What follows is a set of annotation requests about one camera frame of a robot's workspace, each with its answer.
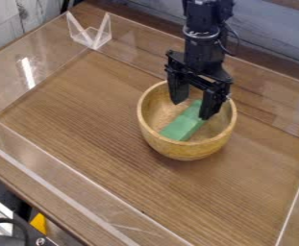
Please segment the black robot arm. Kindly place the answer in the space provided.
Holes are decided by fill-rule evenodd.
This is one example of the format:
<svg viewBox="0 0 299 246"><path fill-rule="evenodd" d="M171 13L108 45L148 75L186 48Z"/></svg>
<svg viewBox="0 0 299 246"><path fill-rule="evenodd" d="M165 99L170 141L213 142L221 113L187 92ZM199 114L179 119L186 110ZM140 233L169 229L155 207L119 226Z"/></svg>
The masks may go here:
<svg viewBox="0 0 299 246"><path fill-rule="evenodd" d="M166 53L170 98L177 105L189 98L190 87L203 91L198 116L209 120L219 113L230 95L233 78L223 69L227 50L227 19L233 16L234 0L183 0L183 51Z"/></svg>

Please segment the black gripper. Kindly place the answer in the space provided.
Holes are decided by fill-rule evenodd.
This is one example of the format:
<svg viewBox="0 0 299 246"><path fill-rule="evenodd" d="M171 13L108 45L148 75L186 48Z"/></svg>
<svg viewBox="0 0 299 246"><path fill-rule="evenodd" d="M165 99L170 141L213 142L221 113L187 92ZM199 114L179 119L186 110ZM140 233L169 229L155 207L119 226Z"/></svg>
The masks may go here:
<svg viewBox="0 0 299 246"><path fill-rule="evenodd" d="M183 31L185 49L166 53L167 82L170 98L177 105L189 97L190 87L203 90L199 117L209 120L217 113L230 93L233 79L222 67L226 49L227 31Z"/></svg>

